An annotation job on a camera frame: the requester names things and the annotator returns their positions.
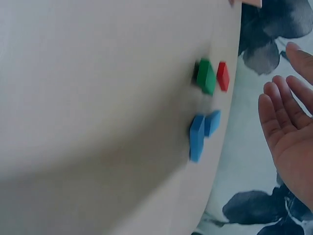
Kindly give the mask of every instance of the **toy block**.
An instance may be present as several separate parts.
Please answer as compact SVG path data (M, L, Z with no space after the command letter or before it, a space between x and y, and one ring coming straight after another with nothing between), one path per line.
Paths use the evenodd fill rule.
M200 60L197 85L201 87L205 94L213 95L216 85L216 75L211 62L207 59L202 58Z
M204 145L205 116L196 115L190 127L190 160L198 163Z
M210 137L220 126L221 111L216 110L209 116L205 117L204 135Z
M217 81L223 92L227 92L229 86L229 73L226 62L220 62L217 70Z

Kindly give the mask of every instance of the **green cube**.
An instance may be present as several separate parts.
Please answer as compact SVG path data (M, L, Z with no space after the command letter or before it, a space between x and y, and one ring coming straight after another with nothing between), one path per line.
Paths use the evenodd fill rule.
M197 76L197 85L201 87L203 93L213 95L216 85L216 74L213 71L211 62L201 59Z

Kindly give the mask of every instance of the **red block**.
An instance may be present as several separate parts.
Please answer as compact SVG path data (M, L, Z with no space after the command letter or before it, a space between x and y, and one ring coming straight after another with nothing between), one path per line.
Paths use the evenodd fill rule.
M227 92L229 86L229 73L226 62L220 62L217 70L217 81L221 87L221 90Z

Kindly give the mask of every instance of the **blue triangular block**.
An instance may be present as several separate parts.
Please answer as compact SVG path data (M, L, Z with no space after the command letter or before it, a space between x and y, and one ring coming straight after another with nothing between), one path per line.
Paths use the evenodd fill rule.
M204 135L210 137L220 126L221 111L216 110L205 118Z
M198 163L203 151L205 116L196 115L190 127L190 160Z

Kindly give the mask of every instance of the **fingertip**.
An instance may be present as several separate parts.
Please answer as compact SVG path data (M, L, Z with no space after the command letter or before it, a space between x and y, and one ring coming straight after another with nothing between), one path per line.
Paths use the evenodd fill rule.
M269 92L269 90L271 89L271 86L272 86L272 85L273 85L272 82L267 82L267 83L265 83L264 86L263 86L263 92L264 92L265 94L268 94L268 92Z
M276 75L276 76L273 77L272 82L277 84L277 83L280 83L280 82L282 82L284 80L285 79L282 76Z
M290 75L290 76L286 77L286 82L287 82L288 85L290 83L295 83L295 82L298 82L298 81L300 81L300 80L297 77L295 77L295 76Z
M297 51L297 50L301 50L301 47L294 43L294 42L288 42L287 43L287 46L286 46L286 51L289 50L289 51Z
M260 106L263 106L264 104L267 104L268 102L271 103L271 99L267 94L260 94L259 96L259 108Z

